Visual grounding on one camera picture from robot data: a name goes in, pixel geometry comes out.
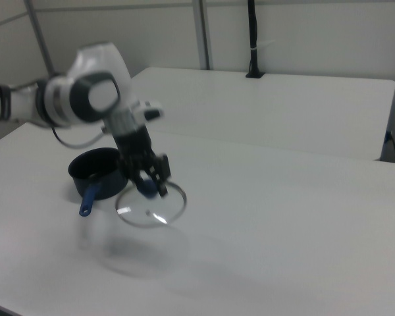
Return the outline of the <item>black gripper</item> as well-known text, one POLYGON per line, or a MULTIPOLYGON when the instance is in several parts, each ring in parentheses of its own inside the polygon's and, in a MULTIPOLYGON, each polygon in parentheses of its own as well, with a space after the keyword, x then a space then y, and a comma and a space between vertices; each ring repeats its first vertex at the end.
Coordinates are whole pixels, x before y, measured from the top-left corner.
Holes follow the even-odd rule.
POLYGON ((168 157, 156 155, 151 148, 151 138, 145 126, 123 135, 115 136, 120 152, 119 166, 142 195, 149 193, 147 180, 141 176, 145 171, 150 177, 150 188, 162 198, 168 194, 167 180, 171 177, 168 157))

